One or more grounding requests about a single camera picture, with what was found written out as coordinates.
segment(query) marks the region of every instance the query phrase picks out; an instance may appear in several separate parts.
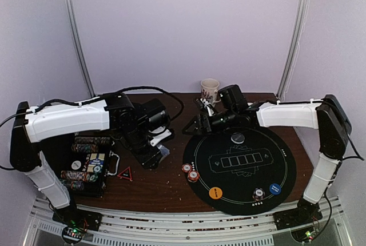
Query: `blue poker chip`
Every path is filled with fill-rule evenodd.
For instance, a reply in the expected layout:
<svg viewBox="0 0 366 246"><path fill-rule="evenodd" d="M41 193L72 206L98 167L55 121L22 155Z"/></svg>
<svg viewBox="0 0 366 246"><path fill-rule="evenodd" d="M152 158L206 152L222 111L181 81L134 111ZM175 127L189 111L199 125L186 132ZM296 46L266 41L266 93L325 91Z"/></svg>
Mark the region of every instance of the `blue poker chip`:
<svg viewBox="0 0 366 246"><path fill-rule="evenodd" d="M279 184L273 183L271 186L269 186L269 191L271 194L277 196L281 193L281 186L279 186Z"/></svg>

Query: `orange disc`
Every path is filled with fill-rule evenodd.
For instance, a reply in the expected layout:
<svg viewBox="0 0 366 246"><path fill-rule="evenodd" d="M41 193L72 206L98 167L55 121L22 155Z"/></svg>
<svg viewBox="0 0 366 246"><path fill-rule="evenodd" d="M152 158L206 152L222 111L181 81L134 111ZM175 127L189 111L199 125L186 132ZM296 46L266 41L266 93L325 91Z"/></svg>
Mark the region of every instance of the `orange disc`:
<svg viewBox="0 0 366 246"><path fill-rule="evenodd" d="M220 199L222 197L222 190L219 187L212 187L208 193L212 199Z"/></svg>

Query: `mug rim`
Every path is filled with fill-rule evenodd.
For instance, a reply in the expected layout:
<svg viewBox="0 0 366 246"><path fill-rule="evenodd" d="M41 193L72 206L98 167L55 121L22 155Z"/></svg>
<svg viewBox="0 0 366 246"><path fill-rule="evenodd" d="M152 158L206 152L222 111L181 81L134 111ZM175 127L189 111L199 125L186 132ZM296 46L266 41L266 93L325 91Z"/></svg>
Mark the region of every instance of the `mug rim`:
<svg viewBox="0 0 366 246"><path fill-rule="evenodd" d="M207 86L203 85L202 83L204 83L204 82L205 82L205 81L207 81L207 80L211 80L211 81L216 82L216 83L217 83L217 86L215 86L215 87L207 87ZM220 87L220 82L219 82L218 80L214 79L214 78L206 78L206 79L203 79L203 80L201 81L201 86L202 86L203 88L207 88L207 89L215 89L215 88Z"/></svg>

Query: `mug handle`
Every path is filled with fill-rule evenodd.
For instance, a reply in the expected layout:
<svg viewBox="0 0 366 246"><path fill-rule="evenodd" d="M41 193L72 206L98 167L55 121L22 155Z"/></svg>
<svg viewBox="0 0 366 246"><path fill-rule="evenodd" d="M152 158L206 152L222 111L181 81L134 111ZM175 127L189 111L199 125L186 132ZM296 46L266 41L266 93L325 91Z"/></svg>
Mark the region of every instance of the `mug handle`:
<svg viewBox="0 0 366 246"><path fill-rule="evenodd" d="M216 103L221 102L221 99L218 95L217 95L217 98L218 98L218 100L212 100L212 103L216 104Z"/></svg>

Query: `white wall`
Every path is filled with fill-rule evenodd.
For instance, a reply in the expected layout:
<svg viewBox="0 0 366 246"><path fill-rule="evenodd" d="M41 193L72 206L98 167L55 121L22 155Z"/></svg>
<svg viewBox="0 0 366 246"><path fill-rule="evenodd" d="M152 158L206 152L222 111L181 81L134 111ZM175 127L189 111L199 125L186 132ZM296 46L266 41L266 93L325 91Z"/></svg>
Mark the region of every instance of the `white wall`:
<svg viewBox="0 0 366 246"><path fill-rule="evenodd" d="M300 52L286 100L321 98L333 93L352 126L352 138L366 157L366 0L310 0ZM316 161L317 132L300 129ZM348 155L353 152L349 146ZM366 245L366 162L347 160L331 193L339 195L355 245Z"/></svg>
<svg viewBox="0 0 366 246"><path fill-rule="evenodd" d="M298 0L73 0L97 93L155 85L197 92L213 77L275 92Z"/></svg>
<svg viewBox="0 0 366 246"><path fill-rule="evenodd" d="M87 98L64 0L0 0L0 9L0 119L20 101ZM0 129L3 166L10 166L11 127ZM34 198L22 173L0 170L0 245L19 245Z"/></svg>

